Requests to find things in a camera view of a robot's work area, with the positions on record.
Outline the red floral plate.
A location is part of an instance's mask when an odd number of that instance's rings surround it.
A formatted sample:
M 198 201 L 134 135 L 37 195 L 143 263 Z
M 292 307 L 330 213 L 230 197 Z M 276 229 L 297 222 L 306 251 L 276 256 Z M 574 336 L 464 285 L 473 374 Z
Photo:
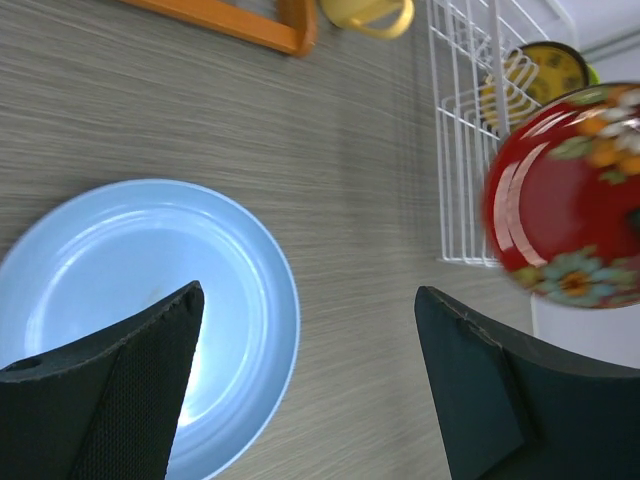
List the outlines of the red floral plate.
M 501 144 L 483 197 L 488 242 L 526 292 L 575 308 L 639 301 L 639 84 L 585 87 Z

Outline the light blue plate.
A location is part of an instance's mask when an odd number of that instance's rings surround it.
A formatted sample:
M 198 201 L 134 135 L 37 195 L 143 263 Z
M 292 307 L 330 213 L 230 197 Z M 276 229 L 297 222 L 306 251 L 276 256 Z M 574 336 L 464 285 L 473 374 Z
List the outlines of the light blue plate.
M 211 479 L 277 410 L 301 325 L 282 250 L 228 197 L 186 182 L 132 180 L 47 214 L 1 266 L 1 361 L 92 334 L 191 281 L 205 305 L 168 477 Z

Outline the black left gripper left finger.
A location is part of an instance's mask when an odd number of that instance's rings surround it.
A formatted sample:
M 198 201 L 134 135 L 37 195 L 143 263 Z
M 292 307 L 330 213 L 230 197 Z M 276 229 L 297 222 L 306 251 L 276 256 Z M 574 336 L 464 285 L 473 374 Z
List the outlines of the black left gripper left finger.
M 204 305 L 193 281 L 110 327 L 3 368 L 2 478 L 164 478 Z

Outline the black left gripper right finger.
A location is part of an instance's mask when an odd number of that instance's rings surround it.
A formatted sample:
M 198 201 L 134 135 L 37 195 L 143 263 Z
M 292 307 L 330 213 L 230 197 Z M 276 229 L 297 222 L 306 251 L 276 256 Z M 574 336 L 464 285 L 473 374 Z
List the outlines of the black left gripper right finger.
M 414 312 L 454 479 L 636 479 L 639 372 L 553 346 L 444 292 Z

